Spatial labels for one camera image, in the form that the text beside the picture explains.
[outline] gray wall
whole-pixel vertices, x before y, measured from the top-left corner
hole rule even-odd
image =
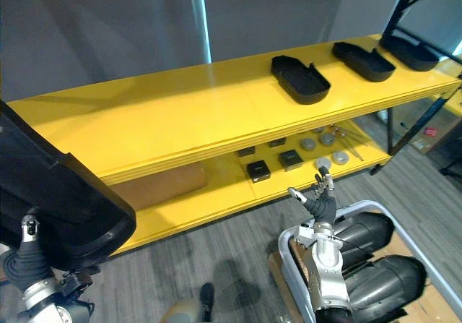
[[[1,0],[2,98],[204,63],[191,0]]]
[[[341,0],[329,40],[383,32],[398,0]]]
[[[205,0],[212,60],[380,33],[396,0]],[[1,0],[2,98],[200,64],[194,0]],[[460,0],[423,0],[409,29],[453,49]]]
[[[212,60],[325,41],[341,0],[205,0]]]
[[[462,40],[462,0],[420,0],[400,25],[452,53]]]

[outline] robotic hand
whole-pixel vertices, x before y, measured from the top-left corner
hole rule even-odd
[[[78,297],[92,284],[90,275],[97,267],[67,272],[57,281],[39,244],[40,223],[34,215],[22,219],[22,241],[17,251],[3,256],[6,276],[24,292],[27,311],[18,314],[16,323],[87,323],[94,305]]]
[[[294,188],[290,195],[303,204],[314,216],[312,226],[302,224],[295,240],[308,251],[303,262],[309,271],[308,292],[317,323],[352,323],[352,308],[341,267],[340,249],[343,243],[334,235],[337,202],[332,176],[325,167],[319,169],[315,199],[309,199]]]

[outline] black plastic tray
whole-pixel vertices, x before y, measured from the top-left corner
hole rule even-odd
[[[395,71],[395,66],[383,58],[375,48],[372,52],[367,52],[351,43],[340,42],[334,43],[332,52],[347,66],[369,81],[385,81]]]
[[[422,43],[414,45],[398,36],[384,36],[380,44],[409,68],[419,72],[428,72],[439,61],[438,57],[427,50]]]
[[[331,84],[316,70],[313,63],[307,68],[296,58],[274,57],[271,72],[286,92],[300,104],[317,103],[325,98],[331,88]]]

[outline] small black box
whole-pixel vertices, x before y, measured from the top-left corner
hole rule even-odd
[[[252,182],[259,182],[271,177],[271,173],[264,160],[247,164],[247,173]]]
[[[279,153],[279,162],[285,171],[299,168],[303,164],[303,159],[298,155],[296,150],[290,150]]]
[[[245,155],[252,155],[253,153],[255,153],[255,146],[250,146],[250,147],[246,147],[241,150],[238,150],[237,155],[239,157],[244,157]]]
[[[275,139],[268,142],[269,147],[281,146],[286,143],[286,138],[282,137],[281,139]]]

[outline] person's shoe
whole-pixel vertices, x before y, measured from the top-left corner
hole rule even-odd
[[[204,310],[204,322],[212,321],[212,308],[214,307],[215,289],[211,283],[206,283],[201,288],[200,300]]]

